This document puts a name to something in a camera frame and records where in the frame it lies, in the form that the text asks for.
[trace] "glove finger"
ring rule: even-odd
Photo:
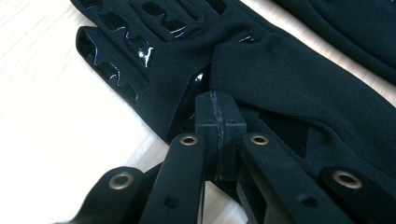
[[[149,57],[161,39],[139,19],[126,1],[72,0],[87,18],[93,21],[130,59],[149,67]]]
[[[80,27],[77,50],[93,70],[128,104],[134,106],[148,84],[139,67],[95,27]]]

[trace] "black fabric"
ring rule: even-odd
[[[396,196],[395,108],[239,1],[72,2],[99,26],[78,52],[165,141],[193,96],[224,91],[312,176],[341,165]]]
[[[277,34],[253,43],[220,44],[211,89],[241,104],[251,131],[276,133],[269,125],[285,130],[285,120],[264,123],[266,111],[299,120],[299,125],[290,122],[291,133],[305,132],[302,123],[308,126],[304,157],[299,148],[293,150],[303,142],[301,136],[293,144],[281,139],[308,173],[318,176],[332,164],[350,167],[396,195],[395,108],[313,50]]]
[[[245,13],[249,9],[237,1],[72,3],[99,28],[80,28],[78,52],[167,142],[181,132],[172,121],[191,116],[193,110],[186,108],[193,101],[182,98],[193,99],[186,92],[196,91],[186,87],[204,90],[207,76],[201,80],[201,74],[207,72],[218,43],[248,41],[251,35],[270,32],[294,40],[268,22],[251,18]]]
[[[396,84],[396,1],[276,1],[349,57]]]

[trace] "light wood surface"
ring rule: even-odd
[[[396,105],[396,88],[272,1],[245,0],[271,23],[361,78]],[[0,0],[0,224],[72,218],[106,171],[147,171],[167,145],[81,59],[67,0]],[[206,185],[204,223],[246,223],[243,209]]]

